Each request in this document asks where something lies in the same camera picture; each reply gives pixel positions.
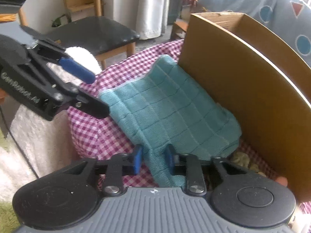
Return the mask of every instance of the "blue circle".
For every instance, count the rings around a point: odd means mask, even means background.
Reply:
[[[304,36],[304,35],[300,35],[297,39],[296,39],[296,46],[298,51],[302,54],[302,55],[308,55],[311,51],[311,43],[310,40]]]
[[[270,6],[263,6],[259,12],[260,18],[265,23],[269,22],[272,16],[272,9]]]

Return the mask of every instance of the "ribbed gray plastic surface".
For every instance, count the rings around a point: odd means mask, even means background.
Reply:
[[[248,229],[227,222],[203,198],[181,188],[128,188],[121,197],[106,198],[96,213],[72,228],[42,231],[22,226],[15,233],[293,233],[283,225]]]

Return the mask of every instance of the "checkered tablecloth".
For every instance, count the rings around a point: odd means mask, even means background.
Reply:
[[[168,54],[178,61],[182,44],[183,40],[176,40],[152,46],[110,66],[97,75],[93,84],[83,83],[81,87],[93,96],[97,96],[101,90],[114,88],[130,79],[142,76],[149,71],[160,55]],[[105,160],[116,153],[132,152],[134,145],[110,117],[96,119],[73,107],[68,109],[68,115],[73,143],[81,157],[98,157],[99,160]],[[238,150],[248,154],[251,161],[257,164],[262,172],[269,178],[275,179],[276,172],[243,140],[240,141]],[[124,177],[123,183],[125,186],[156,186],[146,166],[142,166],[139,175]],[[303,204],[301,208],[304,212],[311,211],[309,203]]]

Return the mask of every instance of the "teal towel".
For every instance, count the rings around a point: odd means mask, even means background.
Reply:
[[[99,98],[131,142],[143,145],[144,160],[160,187],[185,185],[185,178],[170,175],[165,164],[167,144],[202,160],[226,157],[238,147],[241,129],[235,117],[169,55],[161,56],[146,75],[105,90]]]

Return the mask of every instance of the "red and white cloth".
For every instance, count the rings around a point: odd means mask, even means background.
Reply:
[[[81,87],[97,96],[101,90],[114,88],[142,76],[149,71],[160,55],[168,54],[178,61],[182,44],[183,40],[176,40],[147,48],[105,69],[96,76],[93,84],[82,83]],[[68,115],[73,143],[81,157],[98,157],[99,160],[105,160],[116,153],[132,152],[134,145],[110,117],[97,119],[74,107],[68,109]],[[276,172],[243,140],[238,150],[248,154],[251,161],[257,164],[263,173],[275,179]],[[137,176],[125,176],[123,183],[125,186],[136,187],[156,186],[146,166],[142,166]],[[311,203],[302,204],[301,209],[305,213],[311,213]]]

